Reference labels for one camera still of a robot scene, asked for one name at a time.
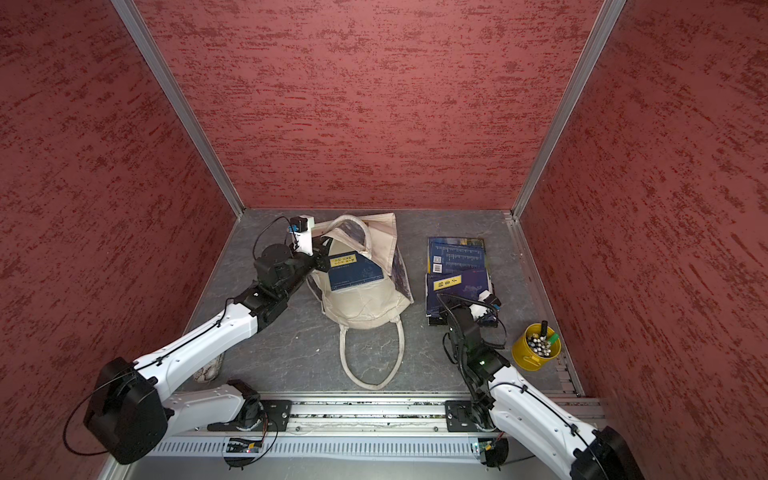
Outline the yellow cup with batteries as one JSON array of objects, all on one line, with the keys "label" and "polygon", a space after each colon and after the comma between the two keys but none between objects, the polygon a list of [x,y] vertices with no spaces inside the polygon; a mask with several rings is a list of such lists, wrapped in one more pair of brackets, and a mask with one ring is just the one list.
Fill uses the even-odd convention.
[{"label": "yellow cup with batteries", "polygon": [[546,320],[529,325],[511,348],[515,363],[529,372],[540,370],[561,351],[561,337]]}]

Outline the corner aluminium post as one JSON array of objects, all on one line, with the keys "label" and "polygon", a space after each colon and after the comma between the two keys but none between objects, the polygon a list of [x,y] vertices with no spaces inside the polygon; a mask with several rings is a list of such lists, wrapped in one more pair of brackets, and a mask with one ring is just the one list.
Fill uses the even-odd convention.
[{"label": "corner aluminium post", "polygon": [[625,5],[625,0],[605,0],[602,3],[555,111],[550,127],[543,138],[530,172],[511,209],[514,221],[519,222],[522,218]]},{"label": "corner aluminium post", "polygon": [[216,185],[236,218],[240,219],[246,207],[211,142],[207,138],[191,105],[183,94],[160,48],[153,39],[136,3],[129,0],[112,0],[111,4],[134,44],[139,49],[145,63],[161,87],[197,152],[200,154]]}]

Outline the left corner aluminium post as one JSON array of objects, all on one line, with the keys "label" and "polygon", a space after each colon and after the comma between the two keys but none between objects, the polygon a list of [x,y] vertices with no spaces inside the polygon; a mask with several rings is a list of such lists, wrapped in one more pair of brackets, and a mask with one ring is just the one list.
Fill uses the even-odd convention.
[{"label": "left corner aluminium post", "polygon": [[236,218],[240,219],[246,207],[211,142],[207,138],[191,105],[183,94],[160,48],[153,39],[136,3],[129,0],[112,0],[111,4],[134,44],[139,49],[145,63],[161,87],[197,152],[200,154],[216,185]]}]

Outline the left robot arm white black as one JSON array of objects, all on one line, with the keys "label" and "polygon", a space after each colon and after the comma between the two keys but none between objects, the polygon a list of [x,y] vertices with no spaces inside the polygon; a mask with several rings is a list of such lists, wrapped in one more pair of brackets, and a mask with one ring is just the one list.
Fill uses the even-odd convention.
[{"label": "left robot arm white black", "polygon": [[191,394],[177,390],[210,361],[271,325],[310,273],[328,269],[331,242],[315,239],[307,253],[284,244],[268,246],[255,261],[256,281],[227,299],[221,313],[150,354],[104,365],[94,391],[80,405],[84,426],[105,453],[128,465],[165,438],[197,427],[265,430],[268,417],[260,395],[241,380]]}]

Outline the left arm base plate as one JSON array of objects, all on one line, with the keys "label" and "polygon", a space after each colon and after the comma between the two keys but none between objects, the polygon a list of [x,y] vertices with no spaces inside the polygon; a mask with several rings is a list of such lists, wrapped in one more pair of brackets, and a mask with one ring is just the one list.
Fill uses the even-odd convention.
[{"label": "left arm base plate", "polygon": [[290,400],[248,400],[234,420],[209,424],[209,432],[285,432],[293,403]]}]

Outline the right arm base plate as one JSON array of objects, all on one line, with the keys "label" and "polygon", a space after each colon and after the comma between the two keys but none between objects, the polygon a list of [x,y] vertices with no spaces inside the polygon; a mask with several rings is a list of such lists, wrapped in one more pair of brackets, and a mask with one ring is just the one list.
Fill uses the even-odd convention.
[{"label": "right arm base plate", "polygon": [[447,400],[444,404],[446,427],[452,433],[494,432],[496,427],[483,423],[469,400]]}]

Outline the blue book white text back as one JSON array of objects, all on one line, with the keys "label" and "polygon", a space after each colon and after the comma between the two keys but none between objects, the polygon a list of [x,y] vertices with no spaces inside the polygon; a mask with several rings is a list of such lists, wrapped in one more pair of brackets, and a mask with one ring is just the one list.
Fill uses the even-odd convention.
[{"label": "blue book white text back", "polygon": [[485,268],[485,241],[469,237],[430,237],[427,273],[448,274]]}]

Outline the white rolled cloth object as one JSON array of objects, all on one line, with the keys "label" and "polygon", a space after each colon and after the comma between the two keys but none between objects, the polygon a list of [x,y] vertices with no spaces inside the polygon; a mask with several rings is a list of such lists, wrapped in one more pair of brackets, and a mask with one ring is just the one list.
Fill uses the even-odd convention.
[{"label": "white rolled cloth object", "polygon": [[220,374],[223,362],[223,354],[216,356],[193,374],[193,380],[200,384],[207,384],[214,381]]}]

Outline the cream canvas tote bag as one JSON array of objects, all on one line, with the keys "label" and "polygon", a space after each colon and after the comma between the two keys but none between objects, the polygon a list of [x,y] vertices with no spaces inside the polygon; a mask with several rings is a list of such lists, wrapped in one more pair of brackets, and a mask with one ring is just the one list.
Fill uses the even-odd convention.
[{"label": "cream canvas tote bag", "polygon": [[[396,215],[380,213],[365,216],[345,214],[334,220],[315,223],[313,240],[330,239],[329,258],[358,252],[384,272],[384,278],[357,287],[332,291],[327,272],[315,270],[306,283],[319,301],[323,314],[339,326],[339,356],[345,374],[359,387],[378,391],[398,373],[405,352],[405,333],[401,314],[414,303],[405,263],[398,247]],[[378,384],[366,383],[351,371],[346,358],[346,337],[350,330],[371,330],[391,323],[397,331],[395,364]]]}]

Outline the right corner aluminium post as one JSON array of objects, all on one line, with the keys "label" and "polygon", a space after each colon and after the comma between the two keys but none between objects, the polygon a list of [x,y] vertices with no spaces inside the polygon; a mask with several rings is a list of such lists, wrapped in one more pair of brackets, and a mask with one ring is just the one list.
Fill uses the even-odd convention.
[{"label": "right corner aluminium post", "polygon": [[550,127],[543,138],[530,172],[511,209],[514,221],[519,222],[522,218],[625,5],[625,0],[605,0],[602,3],[555,111]]}]

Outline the black book yellow chinese title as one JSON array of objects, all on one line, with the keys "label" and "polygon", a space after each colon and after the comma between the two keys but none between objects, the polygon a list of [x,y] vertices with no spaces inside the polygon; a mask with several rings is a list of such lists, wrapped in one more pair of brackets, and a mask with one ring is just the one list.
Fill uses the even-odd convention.
[{"label": "black book yellow chinese title", "polygon": [[429,326],[445,326],[447,320],[443,316],[429,316],[427,318]]}]

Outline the aluminium front rail frame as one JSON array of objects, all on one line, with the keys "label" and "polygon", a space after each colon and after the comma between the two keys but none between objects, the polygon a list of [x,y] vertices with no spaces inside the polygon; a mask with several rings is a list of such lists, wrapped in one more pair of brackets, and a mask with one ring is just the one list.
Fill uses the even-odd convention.
[{"label": "aluminium front rail frame", "polygon": [[[472,444],[478,439],[499,436],[486,432],[449,432],[444,404],[447,400],[459,399],[299,396],[272,400],[293,403],[285,432],[209,432],[207,426],[197,427],[165,438],[146,456],[223,458],[228,440],[243,438],[265,441],[267,451],[258,460],[325,458],[480,463],[473,454]],[[514,452],[516,446],[525,449],[525,458],[538,459],[518,441],[511,437],[507,440],[509,455],[500,468],[521,461],[521,456]]]}]

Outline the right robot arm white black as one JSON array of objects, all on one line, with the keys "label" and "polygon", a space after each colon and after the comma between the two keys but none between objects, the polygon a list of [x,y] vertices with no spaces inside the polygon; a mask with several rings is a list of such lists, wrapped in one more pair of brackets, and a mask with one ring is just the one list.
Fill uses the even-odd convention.
[{"label": "right robot arm white black", "polygon": [[451,346],[446,349],[470,393],[469,422],[499,436],[481,447],[485,465],[504,462],[497,445],[518,441],[560,479],[642,479],[627,442],[613,428],[592,427],[533,387],[485,341],[471,307],[496,308],[452,294],[438,294]]}]

